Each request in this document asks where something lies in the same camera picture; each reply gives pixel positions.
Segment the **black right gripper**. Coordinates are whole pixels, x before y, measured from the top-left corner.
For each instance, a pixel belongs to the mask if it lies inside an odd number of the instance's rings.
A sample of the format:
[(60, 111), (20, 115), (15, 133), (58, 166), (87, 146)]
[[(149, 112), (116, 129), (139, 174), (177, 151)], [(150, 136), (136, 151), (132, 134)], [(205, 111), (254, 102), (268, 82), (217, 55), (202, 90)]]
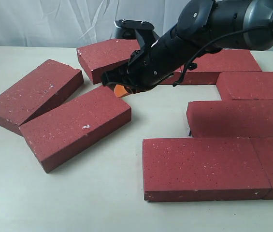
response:
[(134, 51), (128, 63), (101, 75), (103, 86), (114, 85), (114, 94), (122, 98), (146, 92), (169, 78), (181, 66), (196, 68), (195, 58), (216, 53), (206, 36), (206, 24), (214, 10), (214, 0), (192, 0), (183, 9), (178, 22), (147, 51)]

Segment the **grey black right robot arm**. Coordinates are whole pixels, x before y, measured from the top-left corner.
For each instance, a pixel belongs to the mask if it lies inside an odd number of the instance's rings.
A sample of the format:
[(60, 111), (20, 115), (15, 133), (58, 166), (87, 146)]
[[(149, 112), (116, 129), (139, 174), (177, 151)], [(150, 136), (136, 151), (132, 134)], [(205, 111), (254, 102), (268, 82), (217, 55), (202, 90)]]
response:
[(191, 0), (162, 36), (146, 21), (121, 19), (115, 26), (118, 39), (137, 40), (140, 49), (104, 72), (101, 82), (116, 94), (136, 94), (152, 90), (178, 68), (173, 86), (181, 84), (186, 72), (197, 68), (195, 59), (206, 54), (273, 47), (273, 0)]

